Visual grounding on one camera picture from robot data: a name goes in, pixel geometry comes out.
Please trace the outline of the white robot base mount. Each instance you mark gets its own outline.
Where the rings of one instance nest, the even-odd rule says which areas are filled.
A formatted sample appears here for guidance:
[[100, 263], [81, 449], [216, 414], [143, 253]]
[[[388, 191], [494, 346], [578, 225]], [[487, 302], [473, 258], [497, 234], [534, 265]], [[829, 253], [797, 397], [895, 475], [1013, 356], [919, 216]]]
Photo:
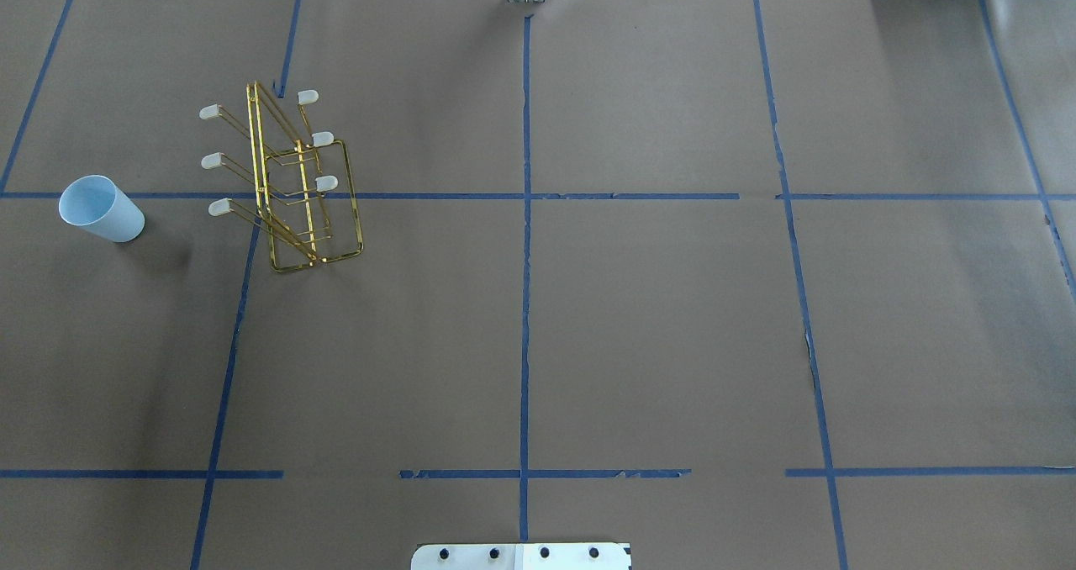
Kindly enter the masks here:
[[631, 546], [615, 542], [426, 544], [411, 569], [631, 569]]

